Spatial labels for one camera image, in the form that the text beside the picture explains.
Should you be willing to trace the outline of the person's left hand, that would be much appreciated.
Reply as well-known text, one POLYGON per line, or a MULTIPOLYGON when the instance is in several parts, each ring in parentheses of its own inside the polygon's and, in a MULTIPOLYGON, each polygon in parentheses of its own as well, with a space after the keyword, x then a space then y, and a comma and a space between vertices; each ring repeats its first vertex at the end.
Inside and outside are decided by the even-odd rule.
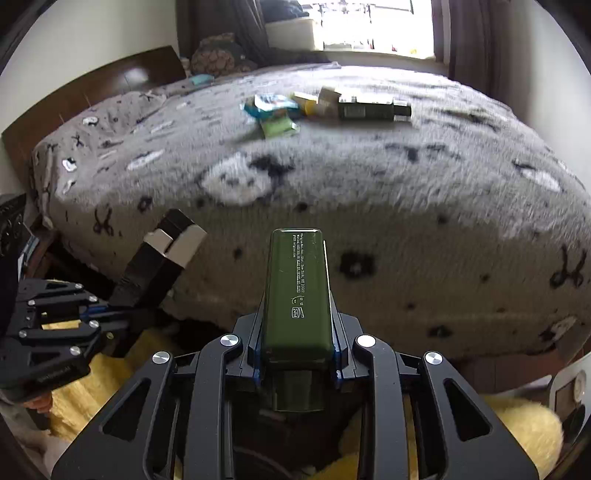
POLYGON ((48 413, 53 406, 53 396, 51 392, 46 392, 34 399, 28 400, 22 404, 23 407, 34 410, 39 414, 48 413))

